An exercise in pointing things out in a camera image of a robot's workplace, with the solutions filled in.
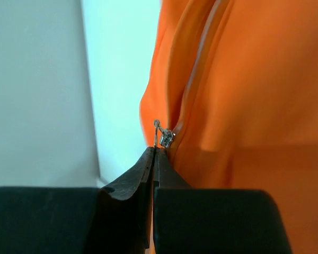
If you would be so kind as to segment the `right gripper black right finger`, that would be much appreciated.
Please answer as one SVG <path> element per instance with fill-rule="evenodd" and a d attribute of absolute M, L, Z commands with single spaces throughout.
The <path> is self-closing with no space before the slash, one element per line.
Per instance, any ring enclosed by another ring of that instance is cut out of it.
<path fill-rule="evenodd" d="M 276 203 L 255 189 L 191 187 L 163 149 L 154 160 L 156 253 L 291 253 Z"/>

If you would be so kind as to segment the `orange jacket with pink lining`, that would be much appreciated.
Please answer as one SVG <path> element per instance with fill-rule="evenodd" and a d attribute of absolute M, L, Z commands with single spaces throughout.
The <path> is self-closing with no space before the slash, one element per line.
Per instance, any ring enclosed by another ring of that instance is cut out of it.
<path fill-rule="evenodd" d="M 162 1 L 140 117 L 190 185 L 268 192 L 318 253 L 318 1 Z"/>

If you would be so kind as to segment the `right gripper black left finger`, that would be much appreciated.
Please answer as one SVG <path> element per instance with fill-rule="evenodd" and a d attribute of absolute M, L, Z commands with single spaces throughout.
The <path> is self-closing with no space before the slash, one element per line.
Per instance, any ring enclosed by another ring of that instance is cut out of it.
<path fill-rule="evenodd" d="M 0 253 L 144 253 L 155 149 L 104 187 L 0 187 Z"/>

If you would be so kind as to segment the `silver zipper pull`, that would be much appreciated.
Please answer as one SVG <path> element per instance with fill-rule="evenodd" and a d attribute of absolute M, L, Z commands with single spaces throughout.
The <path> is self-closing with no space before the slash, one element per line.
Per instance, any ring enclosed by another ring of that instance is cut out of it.
<path fill-rule="evenodd" d="M 175 136 L 173 131 L 163 128 L 159 120 L 154 121 L 154 127 L 154 147 L 156 148 L 159 144 L 164 148 L 169 148 Z"/>

